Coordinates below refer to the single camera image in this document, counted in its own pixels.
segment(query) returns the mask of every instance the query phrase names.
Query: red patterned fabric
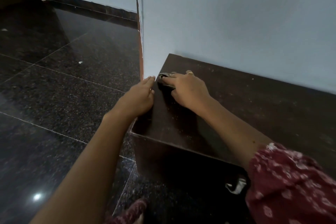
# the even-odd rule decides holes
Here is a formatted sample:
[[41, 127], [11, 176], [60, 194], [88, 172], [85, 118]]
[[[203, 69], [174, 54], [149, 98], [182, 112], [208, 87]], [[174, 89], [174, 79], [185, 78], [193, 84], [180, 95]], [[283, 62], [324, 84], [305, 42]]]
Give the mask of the red patterned fabric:
[[248, 174], [246, 203], [257, 224], [336, 223], [336, 182], [312, 158], [271, 143]]

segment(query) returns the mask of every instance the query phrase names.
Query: black baseboard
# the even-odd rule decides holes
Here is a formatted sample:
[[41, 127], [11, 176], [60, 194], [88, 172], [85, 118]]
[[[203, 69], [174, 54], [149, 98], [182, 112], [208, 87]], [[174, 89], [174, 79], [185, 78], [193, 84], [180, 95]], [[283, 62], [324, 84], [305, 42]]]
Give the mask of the black baseboard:
[[107, 6], [107, 5], [100, 5], [100, 4], [89, 2], [89, 1], [84, 1], [84, 0], [51, 0], [51, 1], [56, 1], [56, 2], [64, 3], [67, 5], [73, 5], [73, 6], [81, 7], [84, 9], [100, 12], [103, 14], [117, 16], [117, 17], [124, 18], [124, 19], [131, 20], [131, 21], [138, 20], [137, 13], [129, 12], [123, 9], [117, 9], [117, 8]]

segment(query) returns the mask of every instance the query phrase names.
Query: person's right arm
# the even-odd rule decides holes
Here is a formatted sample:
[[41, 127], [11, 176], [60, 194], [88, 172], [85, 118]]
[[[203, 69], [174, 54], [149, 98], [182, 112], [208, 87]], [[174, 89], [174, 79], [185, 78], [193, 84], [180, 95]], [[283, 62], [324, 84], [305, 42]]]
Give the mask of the person's right arm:
[[173, 78], [164, 77], [163, 80], [176, 87], [171, 93], [173, 98], [202, 117], [219, 134], [246, 170], [254, 154], [272, 142], [213, 99], [205, 83], [193, 74], [174, 74]]

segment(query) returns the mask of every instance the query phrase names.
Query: maroon clothing with white pattern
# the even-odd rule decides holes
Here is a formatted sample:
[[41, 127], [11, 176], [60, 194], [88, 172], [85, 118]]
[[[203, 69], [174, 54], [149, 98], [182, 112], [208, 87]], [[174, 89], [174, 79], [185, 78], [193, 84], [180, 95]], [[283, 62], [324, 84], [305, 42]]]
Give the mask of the maroon clothing with white pattern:
[[248, 174], [246, 203], [257, 224], [336, 223], [336, 182], [312, 158], [270, 143]]

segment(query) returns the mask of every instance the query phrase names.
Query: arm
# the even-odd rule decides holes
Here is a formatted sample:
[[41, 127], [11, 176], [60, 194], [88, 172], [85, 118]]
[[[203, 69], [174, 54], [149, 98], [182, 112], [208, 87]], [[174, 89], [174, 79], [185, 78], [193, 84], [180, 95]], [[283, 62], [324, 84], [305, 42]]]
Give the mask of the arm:
[[270, 138], [239, 119], [213, 99], [205, 83], [193, 74], [174, 74], [164, 77], [174, 85], [174, 99], [202, 117], [222, 138], [242, 166], [247, 169], [256, 151], [269, 144]]
[[103, 223], [122, 140], [131, 122], [153, 105], [155, 78], [133, 86], [108, 112], [81, 155], [31, 224]]

